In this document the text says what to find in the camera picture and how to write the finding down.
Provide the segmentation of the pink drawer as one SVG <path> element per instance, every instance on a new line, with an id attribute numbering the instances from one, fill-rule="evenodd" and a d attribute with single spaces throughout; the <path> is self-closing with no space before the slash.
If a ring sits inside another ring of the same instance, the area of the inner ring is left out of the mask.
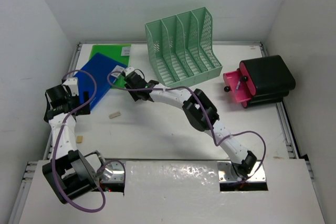
<path id="1" fill-rule="evenodd" d="M 252 94 L 247 85 L 247 76 L 244 76 L 240 69 L 223 74 L 225 83 L 224 91 L 229 93 L 233 102 L 240 103 L 244 108 L 248 107 L 248 102 L 252 99 Z"/>

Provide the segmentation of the black drawer box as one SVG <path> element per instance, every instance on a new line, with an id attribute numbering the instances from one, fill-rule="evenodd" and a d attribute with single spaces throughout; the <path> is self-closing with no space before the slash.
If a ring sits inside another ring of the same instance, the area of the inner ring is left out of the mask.
<path id="1" fill-rule="evenodd" d="M 242 60 L 239 70 L 251 96 L 242 103 L 244 108 L 281 102 L 296 87 L 280 55 Z"/>

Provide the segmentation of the light blue pen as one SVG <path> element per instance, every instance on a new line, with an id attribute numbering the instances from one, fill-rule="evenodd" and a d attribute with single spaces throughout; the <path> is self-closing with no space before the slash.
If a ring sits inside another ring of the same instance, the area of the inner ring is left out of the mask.
<path id="1" fill-rule="evenodd" d="M 236 85 L 236 88 L 235 88 L 235 94 L 238 92 L 240 84 L 241 84 L 241 78 L 237 82 L 237 85 Z"/>

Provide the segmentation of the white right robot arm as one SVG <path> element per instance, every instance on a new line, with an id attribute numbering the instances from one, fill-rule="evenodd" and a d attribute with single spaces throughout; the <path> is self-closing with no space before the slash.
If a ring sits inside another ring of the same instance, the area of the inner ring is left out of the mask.
<path id="1" fill-rule="evenodd" d="M 208 134 L 214 139 L 215 145 L 225 151 L 236 176 L 247 179 L 257 157 L 226 129 L 219 119 L 216 106 L 202 90 L 192 91 L 188 87 L 169 88 L 154 80 L 147 82 L 132 67 L 124 69 L 122 76 L 125 88 L 135 101 L 164 103 L 181 109 L 194 129 Z"/>

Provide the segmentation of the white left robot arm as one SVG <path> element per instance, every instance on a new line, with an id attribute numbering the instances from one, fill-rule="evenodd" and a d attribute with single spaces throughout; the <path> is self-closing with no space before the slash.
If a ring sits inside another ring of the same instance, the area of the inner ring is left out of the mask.
<path id="1" fill-rule="evenodd" d="M 47 107 L 44 121 L 51 127 L 52 152 L 56 152 L 56 157 L 51 157 L 50 160 L 55 161 L 56 176 L 53 176 L 51 162 L 43 166 L 43 175 L 58 199 L 65 204 L 67 201 L 59 192 L 57 183 L 71 200 L 99 187 L 99 177 L 77 149 L 75 137 L 76 116 L 90 114 L 90 105 L 87 104 L 74 115 L 66 117 L 69 112 L 82 105 L 78 79 L 75 77 L 47 89 L 45 97 Z"/>

